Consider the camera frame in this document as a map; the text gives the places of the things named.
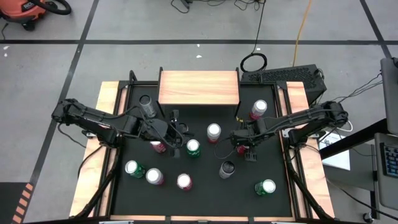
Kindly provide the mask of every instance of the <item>shop vacuum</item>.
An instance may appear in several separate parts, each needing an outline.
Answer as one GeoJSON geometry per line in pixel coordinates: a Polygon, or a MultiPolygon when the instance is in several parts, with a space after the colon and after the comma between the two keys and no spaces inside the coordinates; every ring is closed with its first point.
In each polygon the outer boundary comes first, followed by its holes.
{"type": "Polygon", "coordinates": [[[65,9],[58,9],[52,1],[45,0],[0,0],[0,17],[8,22],[22,24],[25,30],[35,29],[35,21],[44,17],[49,11],[58,15],[69,15],[72,11],[65,0],[56,0],[65,9]]]}

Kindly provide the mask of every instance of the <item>red soda can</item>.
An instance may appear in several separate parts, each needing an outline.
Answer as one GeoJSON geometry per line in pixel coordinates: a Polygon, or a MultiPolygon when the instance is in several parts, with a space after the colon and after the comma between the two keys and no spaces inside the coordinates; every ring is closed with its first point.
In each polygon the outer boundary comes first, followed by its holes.
{"type": "Polygon", "coordinates": [[[246,152],[246,150],[247,149],[249,149],[249,147],[247,147],[247,146],[236,146],[236,152],[240,155],[240,156],[242,156],[245,152],[246,152]]]}
{"type": "Polygon", "coordinates": [[[264,100],[257,100],[250,111],[250,118],[252,120],[259,119],[267,110],[267,103],[264,100]]]}
{"type": "Polygon", "coordinates": [[[177,177],[177,185],[183,190],[190,190],[192,188],[192,179],[188,174],[180,174],[177,177]]]}
{"type": "Polygon", "coordinates": [[[158,153],[166,151],[166,147],[160,141],[151,141],[150,144],[152,145],[152,148],[154,148],[155,151],[158,153]]]}
{"type": "Polygon", "coordinates": [[[221,134],[221,128],[218,124],[211,124],[207,127],[207,139],[210,143],[216,143],[221,134]]]}

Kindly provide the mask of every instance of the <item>silver soda can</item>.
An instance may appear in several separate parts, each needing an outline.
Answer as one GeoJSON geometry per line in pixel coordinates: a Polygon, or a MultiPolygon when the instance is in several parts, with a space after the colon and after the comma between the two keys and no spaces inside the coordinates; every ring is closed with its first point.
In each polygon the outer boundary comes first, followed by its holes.
{"type": "Polygon", "coordinates": [[[235,172],[235,165],[231,161],[223,162],[220,167],[220,177],[222,179],[227,179],[235,172]]]}
{"type": "Polygon", "coordinates": [[[145,114],[148,118],[153,118],[156,116],[156,110],[152,103],[152,99],[148,95],[142,95],[139,98],[139,104],[141,105],[142,109],[145,111],[145,114]]]}
{"type": "Polygon", "coordinates": [[[166,147],[160,141],[151,141],[150,144],[152,148],[155,149],[155,151],[158,153],[166,151],[166,147]]]}
{"type": "Polygon", "coordinates": [[[266,110],[267,103],[264,100],[257,100],[250,111],[250,118],[252,120],[257,120],[264,114],[264,112],[266,112],[266,110]]]}
{"type": "Polygon", "coordinates": [[[164,182],[163,174],[161,173],[160,170],[158,170],[156,168],[149,169],[147,171],[146,178],[150,184],[154,184],[154,185],[160,185],[160,184],[163,184],[163,182],[164,182]]]}
{"type": "Polygon", "coordinates": [[[218,124],[211,124],[207,127],[207,139],[210,143],[216,143],[221,134],[221,128],[218,124]]]}

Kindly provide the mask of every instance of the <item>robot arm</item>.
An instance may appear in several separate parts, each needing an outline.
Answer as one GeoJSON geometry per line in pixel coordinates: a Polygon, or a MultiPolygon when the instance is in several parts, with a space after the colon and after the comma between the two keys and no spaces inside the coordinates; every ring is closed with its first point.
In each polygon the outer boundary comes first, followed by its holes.
{"type": "Polygon", "coordinates": [[[75,124],[97,136],[101,145],[120,146],[121,138],[138,138],[143,141],[165,141],[177,143],[183,141],[176,130],[160,119],[145,119],[126,115],[115,116],[93,108],[86,107],[75,99],[66,99],[58,103],[52,113],[52,119],[62,124],[75,124]]]}
{"type": "Polygon", "coordinates": [[[274,136],[278,131],[307,124],[300,129],[289,131],[289,145],[297,146],[307,142],[312,134],[326,127],[342,127],[348,121],[348,113],[340,103],[327,101],[305,111],[289,114],[279,118],[261,118],[248,121],[244,129],[231,132],[230,138],[234,146],[255,147],[274,136]]]}

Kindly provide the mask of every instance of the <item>keyboard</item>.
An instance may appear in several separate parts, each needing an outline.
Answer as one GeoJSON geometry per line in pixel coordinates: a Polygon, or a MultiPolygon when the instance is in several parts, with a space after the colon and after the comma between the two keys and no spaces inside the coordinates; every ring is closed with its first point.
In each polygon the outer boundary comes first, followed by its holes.
{"type": "Polygon", "coordinates": [[[398,148],[384,145],[382,157],[384,175],[398,178],[398,148]]]}

